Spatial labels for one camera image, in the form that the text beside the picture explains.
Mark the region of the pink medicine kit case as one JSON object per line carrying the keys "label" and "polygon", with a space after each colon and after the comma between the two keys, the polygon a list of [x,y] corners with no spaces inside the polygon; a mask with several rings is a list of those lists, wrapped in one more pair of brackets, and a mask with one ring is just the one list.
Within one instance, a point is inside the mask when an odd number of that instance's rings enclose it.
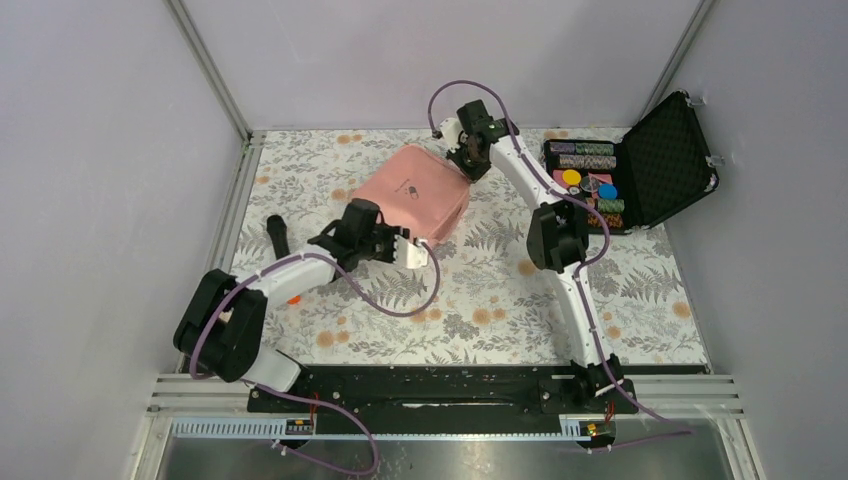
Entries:
{"label": "pink medicine kit case", "polygon": [[413,237],[437,246],[449,239],[468,208],[470,187],[441,157],[419,145],[406,145],[353,196],[377,204],[386,223],[408,228]]}

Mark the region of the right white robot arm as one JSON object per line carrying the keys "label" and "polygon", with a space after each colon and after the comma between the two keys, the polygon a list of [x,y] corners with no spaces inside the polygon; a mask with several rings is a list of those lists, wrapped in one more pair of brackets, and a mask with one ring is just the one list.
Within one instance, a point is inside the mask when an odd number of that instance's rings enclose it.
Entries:
{"label": "right white robot arm", "polygon": [[531,219],[526,249],[556,295],[572,362],[581,368],[600,365],[604,357],[590,324],[588,280],[575,278],[588,249],[587,211],[552,180],[523,138],[514,133],[514,125],[489,115],[481,100],[459,108],[457,116],[440,122],[437,131],[447,145],[448,159],[470,181],[495,168],[527,204]]}

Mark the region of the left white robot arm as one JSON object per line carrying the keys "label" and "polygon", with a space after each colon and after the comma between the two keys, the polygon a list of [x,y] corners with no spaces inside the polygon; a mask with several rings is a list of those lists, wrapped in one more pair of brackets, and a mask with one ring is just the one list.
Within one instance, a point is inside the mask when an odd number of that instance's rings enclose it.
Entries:
{"label": "left white robot arm", "polygon": [[221,269],[207,272],[177,327],[174,346],[186,355],[193,378],[263,385],[282,408],[299,410],[311,387],[299,377],[297,361],[263,344],[269,309],[331,284],[363,261],[394,262],[399,242],[410,237],[410,229],[389,224],[375,203],[355,199],[300,250],[243,280]]}

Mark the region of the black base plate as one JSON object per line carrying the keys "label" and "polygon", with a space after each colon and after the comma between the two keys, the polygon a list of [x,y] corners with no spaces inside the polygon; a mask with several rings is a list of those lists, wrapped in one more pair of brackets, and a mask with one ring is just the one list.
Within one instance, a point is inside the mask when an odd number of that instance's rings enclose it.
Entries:
{"label": "black base plate", "polygon": [[632,381],[600,396],[598,375],[583,379],[568,365],[554,366],[309,366],[293,395],[321,401],[309,406],[254,389],[250,413],[304,415],[319,434],[374,435],[555,434],[560,416],[602,420],[635,414]]}

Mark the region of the black thermometer orange tip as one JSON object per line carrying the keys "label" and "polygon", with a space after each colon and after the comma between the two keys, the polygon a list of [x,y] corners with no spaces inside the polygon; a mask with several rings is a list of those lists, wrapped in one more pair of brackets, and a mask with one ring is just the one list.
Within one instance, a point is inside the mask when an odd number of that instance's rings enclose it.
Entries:
{"label": "black thermometer orange tip", "polygon": [[275,268],[272,274],[281,273],[283,267],[294,266],[297,261],[300,261],[299,257],[291,257],[292,252],[288,242],[288,227],[280,215],[271,215],[266,219],[266,233],[271,240],[276,256]]}

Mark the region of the black poker chip case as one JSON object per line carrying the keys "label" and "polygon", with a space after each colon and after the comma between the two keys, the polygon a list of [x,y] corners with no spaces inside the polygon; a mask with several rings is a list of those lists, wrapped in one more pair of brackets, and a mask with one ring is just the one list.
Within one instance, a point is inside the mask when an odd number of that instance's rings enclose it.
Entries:
{"label": "black poker chip case", "polygon": [[677,90],[621,140],[548,139],[541,159],[560,185],[601,213],[614,235],[660,225],[714,192],[720,179],[688,92]]}

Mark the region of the floral table mat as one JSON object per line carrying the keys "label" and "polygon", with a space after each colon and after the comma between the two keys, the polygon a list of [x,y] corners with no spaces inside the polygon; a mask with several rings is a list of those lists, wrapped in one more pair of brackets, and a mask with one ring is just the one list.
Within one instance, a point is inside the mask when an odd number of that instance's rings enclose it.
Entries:
{"label": "floral table mat", "polygon": [[[271,263],[266,219],[280,215],[293,249],[340,217],[354,191],[408,144],[441,153],[425,130],[264,133],[251,152],[250,195],[231,270]],[[269,309],[263,342],[310,364],[565,364],[558,302],[525,248],[528,208],[498,171],[471,189],[435,250],[442,274],[380,262]],[[585,272],[608,349],[624,363],[704,365],[708,354],[662,227],[617,236]]]}

